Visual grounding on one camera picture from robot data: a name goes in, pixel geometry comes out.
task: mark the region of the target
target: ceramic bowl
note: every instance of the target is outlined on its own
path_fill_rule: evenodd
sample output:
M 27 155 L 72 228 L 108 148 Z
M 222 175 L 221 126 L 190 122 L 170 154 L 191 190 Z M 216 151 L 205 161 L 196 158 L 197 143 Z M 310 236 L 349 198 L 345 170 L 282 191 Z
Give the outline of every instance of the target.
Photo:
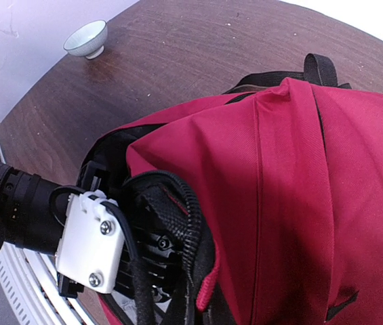
M 64 42 L 63 48 L 72 56 L 94 59 L 104 51 L 107 40 L 107 23 L 97 20 L 84 25 Z

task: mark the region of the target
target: black webbing strap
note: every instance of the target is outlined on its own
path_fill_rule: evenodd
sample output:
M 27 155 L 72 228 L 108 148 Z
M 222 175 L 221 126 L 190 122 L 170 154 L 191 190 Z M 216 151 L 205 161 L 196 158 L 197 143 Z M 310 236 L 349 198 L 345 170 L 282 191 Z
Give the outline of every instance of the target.
M 235 325 L 235 319 L 230 312 L 220 286 L 217 284 L 207 310 L 203 313 L 203 325 Z
M 319 54 L 309 53 L 304 59 L 304 80 L 319 86 L 338 86 L 338 76 L 333 62 Z
M 252 73 L 243 77 L 236 86 L 225 93 L 235 92 L 235 88 L 243 85 L 253 85 L 257 87 L 276 87 L 281 84 L 284 78 L 304 80 L 303 72 L 292 71 L 270 71 L 263 73 Z
M 148 206 L 182 243 L 183 278 L 162 325 L 201 324 L 196 301 L 203 280 L 214 267 L 215 245 L 196 194 L 176 175 L 153 171 L 126 181 L 120 197 L 125 214 Z
M 244 98 L 247 98 L 248 96 L 251 96 L 251 95 L 253 95 L 253 94 L 254 94 L 254 93 L 242 93 L 241 95 L 238 95 L 237 97 L 232 98 L 231 100 L 229 100 L 227 103 L 225 103 L 225 105 L 240 102 L 240 101 L 243 100 Z
M 357 297 L 359 296 L 359 291 L 357 291 L 355 294 L 351 296 L 350 299 L 345 301 L 344 303 L 341 303 L 340 305 L 330 307 L 327 311 L 327 317 L 325 318 L 325 321 L 328 322 L 329 320 L 332 320 L 334 316 L 336 316 L 338 313 L 342 311 L 346 306 L 350 305 L 351 303 L 354 303 L 357 300 Z
M 236 86 L 225 93 L 234 93 L 236 88 L 244 85 L 257 87 L 276 87 L 284 78 L 293 78 L 308 81 L 319 86 L 337 87 L 338 78 L 333 62 L 326 56 L 309 53 L 304 59 L 304 72 L 294 71 L 271 71 L 263 73 L 252 73 L 243 77 Z M 349 89 L 349 84 L 343 84 L 341 88 Z

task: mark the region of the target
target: backpack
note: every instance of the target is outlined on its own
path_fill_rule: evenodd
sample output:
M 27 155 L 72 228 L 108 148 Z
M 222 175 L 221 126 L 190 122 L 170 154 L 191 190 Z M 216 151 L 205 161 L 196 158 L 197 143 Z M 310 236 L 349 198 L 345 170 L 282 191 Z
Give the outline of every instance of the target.
M 308 54 L 304 72 L 251 74 L 96 142 L 83 169 L 108 171 L 129 222 L 157 222 L 179 251 L 156 323 L 383 324 L 383 95 L 349 88 Z M 153 283 L 134 278 L 153 323 L 138 293 Z

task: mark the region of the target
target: white bracket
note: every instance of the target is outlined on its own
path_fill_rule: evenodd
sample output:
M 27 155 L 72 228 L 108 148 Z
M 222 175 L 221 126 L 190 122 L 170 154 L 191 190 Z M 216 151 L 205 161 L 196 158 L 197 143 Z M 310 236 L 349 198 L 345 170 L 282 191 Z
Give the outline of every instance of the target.
M 100 190 L 71 194 L 56 267 L 64 276 L 99 293 L 112 293 L 119 269 L 124 236 L 119 222 L 101 205 Z

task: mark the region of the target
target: dark wood surface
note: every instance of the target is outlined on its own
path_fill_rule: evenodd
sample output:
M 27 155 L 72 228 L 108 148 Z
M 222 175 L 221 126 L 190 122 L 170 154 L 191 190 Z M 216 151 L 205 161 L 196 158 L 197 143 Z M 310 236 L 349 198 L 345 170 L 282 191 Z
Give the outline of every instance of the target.
M 383 93 L 383 42 L 278 1 L 141 0 L 108 29 L 99 58 L 64 57 L 2 122 L 9 164 L 75 183 L 107 131 L 222 93 L 251 72 L 302 70 L 309 52 L 329 56 L 340 83 Z

